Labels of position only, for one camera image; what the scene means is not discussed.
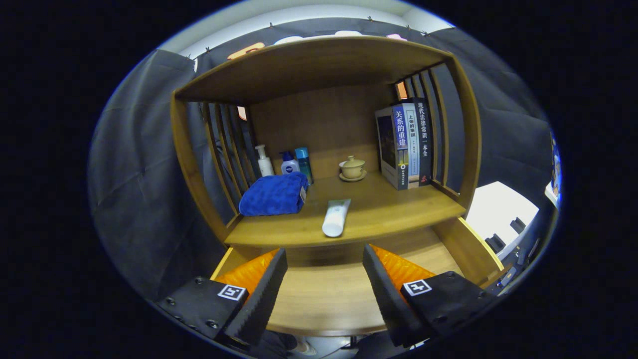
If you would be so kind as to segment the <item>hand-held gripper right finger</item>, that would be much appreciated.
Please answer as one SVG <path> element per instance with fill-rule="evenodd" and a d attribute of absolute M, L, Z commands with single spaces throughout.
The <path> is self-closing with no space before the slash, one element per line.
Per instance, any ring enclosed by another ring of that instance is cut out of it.
<path fill-rule="evenodd" d="M 436 275 L 375 245 L 364 246 L 362 264 L 395 346 L 449 336 L 498 301 L 454 271 Z"/>

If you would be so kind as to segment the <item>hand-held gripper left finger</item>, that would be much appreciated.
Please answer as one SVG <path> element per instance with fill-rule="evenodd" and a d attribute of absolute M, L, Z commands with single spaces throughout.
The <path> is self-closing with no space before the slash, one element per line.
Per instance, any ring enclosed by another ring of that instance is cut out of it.
<path fill-rule="evenodd" d="M 276 248 L 217 280 L 194 277 L 157 306 L 200 336 L 249 349 L 266 330 L 287 268 L 285 249 Z"/>

